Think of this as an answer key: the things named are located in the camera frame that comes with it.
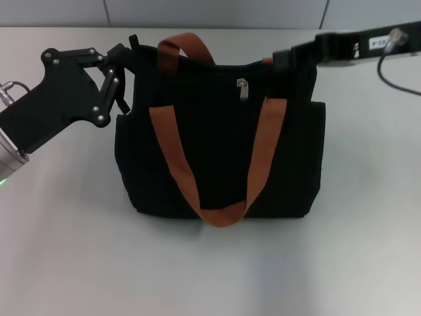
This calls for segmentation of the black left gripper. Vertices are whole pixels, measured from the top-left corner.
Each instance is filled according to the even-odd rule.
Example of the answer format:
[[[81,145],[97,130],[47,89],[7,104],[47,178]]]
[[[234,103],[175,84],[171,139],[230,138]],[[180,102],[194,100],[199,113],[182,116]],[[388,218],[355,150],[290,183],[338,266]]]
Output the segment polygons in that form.
[[[79,120],[99,128],[107,126],[114,103],[123,114],[130,112],[124,100],[124,69],[132,70],[131,51],[121,43],[106,54],[94,48],[41,54],[45,74],[30,92],[0,112],[0,130],[19,151],[33,153],[58,133]],[[98,68],[105,76],[99,91],[85,71]]]

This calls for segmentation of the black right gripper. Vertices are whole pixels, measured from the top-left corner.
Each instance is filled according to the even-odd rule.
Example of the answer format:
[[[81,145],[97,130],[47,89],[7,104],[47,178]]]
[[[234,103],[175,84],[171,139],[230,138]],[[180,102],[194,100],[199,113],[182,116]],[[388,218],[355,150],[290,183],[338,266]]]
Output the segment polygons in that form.
[[[421,53],[421,21],[346,33],[318,34],[314,41],[272,54],[275,71],[303,65],[351,66],[382,55]]]

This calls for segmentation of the silver metal zipper pull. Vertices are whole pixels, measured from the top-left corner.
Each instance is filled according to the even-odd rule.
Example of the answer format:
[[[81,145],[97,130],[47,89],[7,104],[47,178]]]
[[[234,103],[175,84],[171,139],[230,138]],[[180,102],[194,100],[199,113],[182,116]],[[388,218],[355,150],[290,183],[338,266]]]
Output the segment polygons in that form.
[[[240,90],[239,98],[241,101],[247,101],[249,98],[249,83],[244,78],[237,79],[237,87]]]

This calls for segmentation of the black bag with brown handles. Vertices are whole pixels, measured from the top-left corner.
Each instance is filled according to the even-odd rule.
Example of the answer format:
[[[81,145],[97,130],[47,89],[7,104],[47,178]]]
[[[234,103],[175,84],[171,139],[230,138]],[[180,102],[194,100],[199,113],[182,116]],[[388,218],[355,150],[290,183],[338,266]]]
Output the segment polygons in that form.
[[[325,104],[312,100],[316,64],[218,66],[194,34],[157,47],[131,36],[127,48],[134,98],[116,120],[114,155],[137,211],[216,227],[310,211],[326,124]]]

